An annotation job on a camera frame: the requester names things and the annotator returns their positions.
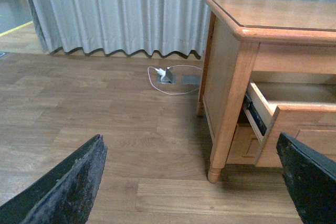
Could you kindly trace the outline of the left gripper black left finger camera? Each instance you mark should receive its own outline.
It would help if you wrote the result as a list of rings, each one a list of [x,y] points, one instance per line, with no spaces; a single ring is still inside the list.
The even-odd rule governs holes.
[[[20,194],[1,205],[1,223],[86,223],[107,156],[95,135]]]

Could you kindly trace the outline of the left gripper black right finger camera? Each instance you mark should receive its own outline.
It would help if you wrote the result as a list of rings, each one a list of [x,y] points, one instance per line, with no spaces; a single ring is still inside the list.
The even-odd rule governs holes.
[[[284,181],[303,223],[335,223],[335,161],[282,132]]]

